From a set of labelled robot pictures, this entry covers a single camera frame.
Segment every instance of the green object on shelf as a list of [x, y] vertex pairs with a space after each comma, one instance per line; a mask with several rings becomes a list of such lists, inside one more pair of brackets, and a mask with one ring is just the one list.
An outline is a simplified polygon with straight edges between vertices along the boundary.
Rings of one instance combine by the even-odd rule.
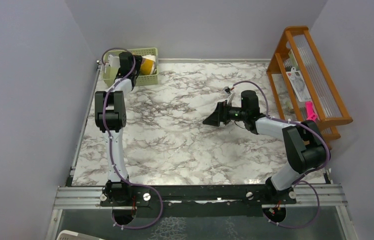
[[[134, 55], [154, 55], [156, 56], [156, 73], [152, 75], [139, 75], [137, 77], [136, 86], [147, 86], [147, 85], [155, 85], [158, 84], [158, 74], [159, 74], [159, 58], [158, 58], [158, 49], [156, 47], [148, 47], [148, 48], [136, 48], [136, 49], [128, 49]], [[122, 50], [111, 50], [108, 51], [104, 55], [104, 61], [108, 61], [108, 56], [119, 56], [119, 54], [123, 52]], [[106, 83], [108, 87], [112, 86], [115, 81], [115, 76], [118, 73], [118, 68], [115, 67], [107, 67], [106, 70], [102, 72], [103, 81]]]

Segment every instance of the pink brush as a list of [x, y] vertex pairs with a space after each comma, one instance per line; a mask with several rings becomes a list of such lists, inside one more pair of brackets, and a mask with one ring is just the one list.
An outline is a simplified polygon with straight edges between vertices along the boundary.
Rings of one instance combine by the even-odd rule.
[[315, 122], [317, 120], [318, 115], [314, 112], [314, 107], [311, 101], [307, 101], [306, 103], [306, 114], [307, 118], [306, 120], [312, 120]]

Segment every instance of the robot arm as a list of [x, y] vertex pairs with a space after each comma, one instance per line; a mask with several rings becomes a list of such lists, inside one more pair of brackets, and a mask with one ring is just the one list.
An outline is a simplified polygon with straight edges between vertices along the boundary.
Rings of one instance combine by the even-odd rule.
[[[324, 163], [327, 153], [323, 143], [298, 125], [267, 118], [260, 112], [255, 91], [246, 90], [241, 93], [241, 107], [231, 106], [232, 98], [228, 99], [218, 102], [215, 111], [203, 121], [203, 124], [219, 127], [221, 123], [226, 125], [231, 120], [242, 121], [245, 128], [253, 134], [268, 135], [284, 141], [288, 162], [265, 181], [267, 198], [289, 191], [292, 184], [306, 171]], [[307, 120], [302, 124], [321, 135], [315, 122]]]
[[[135, 69], [127, 78], [122, 79], [121, 77], [128, 74], [133, 67], [133, 58], [135, 59]], [[122, 145], [122, 136], [124, 127], [127, 124], [127, 113], [125, 109], [124, 96], [127, 96], [136, 85], [137, 77], [140, 73], [140, 66], [142, 62], [141, 56], [132, 55], [129, 52], [122, 52], [119, 54], [120, 68], [116, 74], [114, 81], [114, 88], [109, 88], [106, 91], [97, 91], [94, 94], [94, 120], [95, 124], [103, 133], [104, 140], [106, 142], [106, 153], [107, 161], [109, 165], [109, 171], [107, 178], [113, 183], [121, 182], [120, 177], [115, 172], [113, 164], [117, 166], [120, 175], [124, 178], [128, 178], [128, 172], [124, 163], [124, 150]], [[106, 107], [113, 107], [113, 109], [106, 109], [106, 125], [109, 128], [110, 136], [105, 129], [103, 124], [103, 106], [105, 104], [105, 97], [108, 91], [109, 93]], [[111, 162], [109, 157], [112, 154], [114, 162]]]

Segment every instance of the wooden frame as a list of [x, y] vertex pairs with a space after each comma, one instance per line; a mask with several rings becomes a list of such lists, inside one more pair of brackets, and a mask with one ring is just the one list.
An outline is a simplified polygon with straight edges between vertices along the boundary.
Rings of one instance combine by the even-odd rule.
[[[311, 54], [315, 58], [315, 61], [317, 63], [317, 66], [319, 67], [320, 72], [322, 73], [322, 76], [326, 82], [326, 85], [329, 89], [330, 94], [332, 95], [332, 99], [335, 102], [336, 112], [340, 113], [340, 116], [326, 116], [324, 112], [324, 106], [320, 101], [320, 97], [318, 95], [318, 92], [315, 88], [315, 79], [311, 78], [311, 75], [307, 69], [307, 65], [305, 64], [304, 60], [302, 59], [300, 49], [296, 45], [295, 42], [295, 36], [303, 35], [306, 39], [307, 44], [309, 45], [309, 48], [311, 50]], [[318, 128], [323, 131], [325, 129], [330, 129], [331, 133], [323, 133], [322, 136], [326, 141], [332, 141], [339, 139], [341, 136], [339, 132], [337, 131], [336, 126], [339, 125], [346, 125], [351, 123], [353, 120], [350, 117], [348, 110], [345, 107], [345, 104], [342, 101], [342, 98], [339, 95], [339, 92], [336, 89], [336, 86], [333, 83], [333, 80], [323, 62], [323, 59], [321, 58], [320, 53], [318, 52], [317, 47], [315, 46], [314, 41], [312, 40], [312, 37], [309, 33], [309, 29], [307, 26], [289, 26], [284, 29], [280, 41], [278, 42], [277, 48], [274, 52], [274, 55], [272, 56], [272, 59], [269, 63], [267, 74], [269, 78], [269, 82], [272, 88], [272, 93], [274, 94], [275, 98], [275, 104], [277, 106], [279, 115], [281, 119], [285, 119], [283, 108], [279, 99], [279, 95], [277, 93], [276, 85], [273, 80], [272, 74], [281, 74], [282, 78], [284, 80], [288, 96], [291, 100], [291, 104], [293, 106], [294, 113], [297, 117], [298, 121], [303, 121], [304, 116], [302, 116], [302, 113], [300, 111], [294, 90], [292, 88], [292, 85], [290, 83], [290, 80], [288, 79], [285, 67], [284, 67], [284, 61], [289, 58], [289, 52], [290, 49], [292, 50], [294, 57], [296, 58], [297, 65], [299, 66], [299, 69], [302, 73], [303, 79], [305, 81], [306, 87], [309, 91], [309, 95], [312, 99], [313, 105], [316, 110], [316, 114], [318, 115], [319, 121], [318, 121]]]

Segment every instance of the marble surface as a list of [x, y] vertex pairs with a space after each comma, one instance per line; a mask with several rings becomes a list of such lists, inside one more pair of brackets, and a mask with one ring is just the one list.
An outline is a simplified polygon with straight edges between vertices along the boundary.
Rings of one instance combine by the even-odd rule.
[[[270, 136], [254, 135], [230, 122], [221, 127], [203, 125], [222, 88], [241, 80], [257, 83], [268, 98], [269, 113], [278, 117], [267, 63], [162, 63], [159, 85], [135, 87], [125, 98], [127, 124], [123, 147], [129, 179], [149, 185], [259, 184], [286, 162], [284, 144]], [[99, 79], [96, 90], [105, 90]], [[254, 90], [243, 83], [235, 88], [233, 106], [240, 93]], [[261, 111], [265, 102], [258, 94]], [[90, 109], [72, 184], [104, 185], [108, 160], [102, 133]], [[306, 176], [323, 183], [323, 172]]]

